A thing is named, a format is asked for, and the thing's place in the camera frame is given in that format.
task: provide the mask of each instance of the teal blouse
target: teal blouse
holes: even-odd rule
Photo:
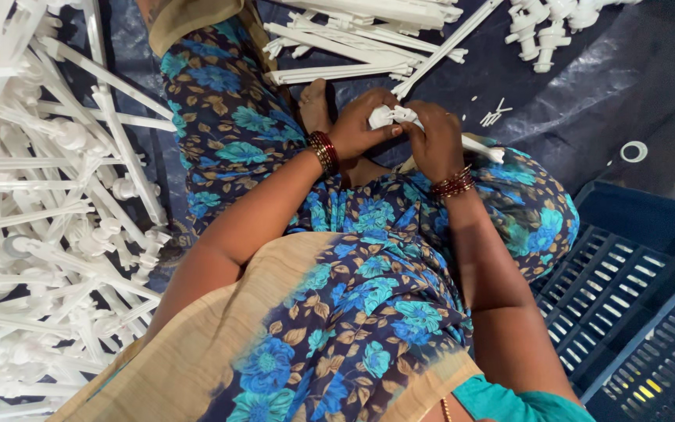
[[[489,417],[499,422],[595,422],[582,406],[563,397],[542,391],[515,394],[486,381],[483,374],[471,377],[452,394],[475,420]]]

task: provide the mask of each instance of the pile of white plastic parts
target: pile of white plastic parts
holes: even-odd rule
[[[87,383],[83,373],[100,373],[145,333],[161,299],[144,284],[170,239],[168,221],[122,124],[175,128],[117,113],[110,87],[173,114],[104,70],[98,3],[74,1],[92,60],[54,39],[61,22],[51,14],[63,0],[0,0],[0,397],[46,397],[0,399],[0,420],[44,420]],[[99,109],[72,94],[55,65],[65,59],[96,76]],[[58,102],[41,100],[43,89]],[[127,215],[130,197],[154,228],[143,232]],[[5,300],[25,287],[29,295]],[[110,309],[96,309],[101,297]]]
[[[278,36],[265,51],[275,58],[284,47],[294,46],[292,56],[299,57],[312,47],[344,55],[365,64],[302,68],[268,73],[279,85],[310,82],[318,77],[338,79],[369,74],[389,73],[401,81],[392,92],[402,99],[408,96],[413,84],[431,70],[443,57],[464,63],[467,50],[457,45],[473,32],[504,0],[487,0],[477,11],[447,37],[441,46],[414,38],[423,29],[440,30],[446,23],[454,23],[463,14],[455,5],[458,0],[272,0],[284,5],[300,7],[305,13],[289,14],[287,26],[266,23],[265,29]],[[554,64],[551,57],[558,46],[566,46],[565,21],[572,32],[581,31],[598,19],[605,5],[642,0],[511,0],[509,14],[511,34],[506,43],[519,41],[520,58],[534,64],[535,72],[546,73]],[[329,17],[325,25],[312,22],[314,16]],[[537,36],[536,25],[549,19],[550,25]],[[426,56],[417,52],[431,53]]]

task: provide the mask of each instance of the woman's left hand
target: woman's left hand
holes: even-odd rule
[[[358,157],[367,149],[403,133],[400,125],[387,125],[374,130],[369,128],[371,112],[382,104],[392,109],[400,102],[388,89],[374,88],[345,106],[329,133],[338,158],[346,160]]]

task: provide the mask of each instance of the bangle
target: bangle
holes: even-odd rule
[[[475,186],[475,181],[470,175],[470,165],[453,174],[452,177],[431,186],[431,193],[438,197],[452,197],[469,191]]]
[[[316,152],[316,158],[320,159],[325,174],[332,176],[338,172],[338,153],[335,152],[335,147],[326,133],[320,131],[311,132],[306,139],[309,147]]]

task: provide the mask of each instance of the hand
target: hand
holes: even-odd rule
[[[345,106],[329,133],[338,158],[346,160],[358,157],[367,149],[403,133],[400,125],[387,125],[374,130],[369,128],[371,112],[382,104],[394,108],[399,102],[389,90],[374,88]]]
[[[438,104],[410,101],[406,107],[418,114],[426,133],[411,122],[402,122],[410,138],[413,158],[418,169],[432,183],[452,177],[465,168],[460,121]]]

